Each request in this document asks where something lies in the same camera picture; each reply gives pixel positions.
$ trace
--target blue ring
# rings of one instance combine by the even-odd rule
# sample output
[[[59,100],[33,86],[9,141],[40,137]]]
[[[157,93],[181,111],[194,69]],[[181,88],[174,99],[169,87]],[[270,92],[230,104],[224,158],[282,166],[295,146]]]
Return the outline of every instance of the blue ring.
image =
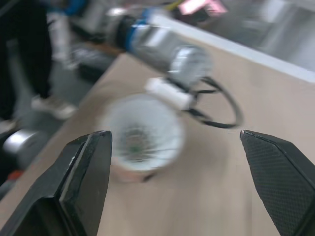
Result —
[[[63,12],[71,16],[73,14],[76,14],[81,8],[85,5],[86,0],[71,0],[70,5],[63,10]]]
[[[131,46],[131,42],[133,40],[133,37],[136,33],[136,30],[139,26],[143,26],[147,24],[147,20],[146,19],[139,19],[137,20],[137,22],[132,26],[131,30],[129,31],[128,35],[127,35],[127,39],[126,39],[126,43],[125,43],[125,48],[126,51],[129,53],[132,53],[132,46]]]
[[[131,42],[132,42],[133,36],[139,26],[143,26],[147,24],[147,19],[151,15],[151,12],[153,9],[156,9],[156,7],[145,8],[141,13],[141,19],[137,20],[136,23],[132,26],[130,32],[128,33],[126,43],[125,43],[125,48],[127,52],[132,53]]]

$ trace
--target white container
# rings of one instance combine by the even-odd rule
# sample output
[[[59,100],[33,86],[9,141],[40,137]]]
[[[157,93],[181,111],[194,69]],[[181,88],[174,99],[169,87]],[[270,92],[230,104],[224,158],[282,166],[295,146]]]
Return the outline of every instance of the white container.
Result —
[[[112,170],[120,180],[142,181],[177,159],[185,142],[184,126],[161,101],[131,95],[112,104],[108,114]]]

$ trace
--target shoe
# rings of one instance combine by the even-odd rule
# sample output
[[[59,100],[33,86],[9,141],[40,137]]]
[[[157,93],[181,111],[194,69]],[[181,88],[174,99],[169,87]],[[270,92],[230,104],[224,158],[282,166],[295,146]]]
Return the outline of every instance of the shoe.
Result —
[[[51,113],[57,119],[68,119],[77,111],[77,108],[60,98],[50,96],[41,98],[36,96],[32,99],[31,107],[36,111]]]
[[[0,120],[0,134],[10,132],[18,128],[17,120]]]

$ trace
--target blurry background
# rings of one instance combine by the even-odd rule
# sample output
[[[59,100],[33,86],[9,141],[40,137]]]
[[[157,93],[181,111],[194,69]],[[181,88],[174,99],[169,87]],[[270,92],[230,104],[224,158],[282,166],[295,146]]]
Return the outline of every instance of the blurry background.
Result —
[[[173,0],[121,0],[122,4],[160,5]],[[315,1],[314,0],[222,0],[228,10],[219,17],[209,17],[205,22],[186,23],[228,40],[315,71]],[[41,130],[49,136],[62,125],[48,114],[30,109],[32,94],[23,79],[15,41],[9,42],[11,68],[19,92],[18,117],[22,125],[32,130]],[[114,61],[112,56],[103,67]],[[65,70],[55,63],[51,75],[53,90],[57,95],[78,105],[93,86],[77,71]]]

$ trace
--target floor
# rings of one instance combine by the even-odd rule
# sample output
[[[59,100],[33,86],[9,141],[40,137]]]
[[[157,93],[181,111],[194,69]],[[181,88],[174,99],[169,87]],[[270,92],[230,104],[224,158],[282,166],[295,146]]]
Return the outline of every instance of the floor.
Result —
[[[42,131],[51,137],[62,126],[63,121],[56,120],[50,114],[31,110],[33,93],[25,78],[14,41],[9,43],[9,51],[10,69],[18,94],[16,116],[21,119],[23,128]],[[53,92],[74,105],[79,105],[93,86],[93,83],[81,79],[74,71],[63,69],[58,63],[54,63],[51,82]]]

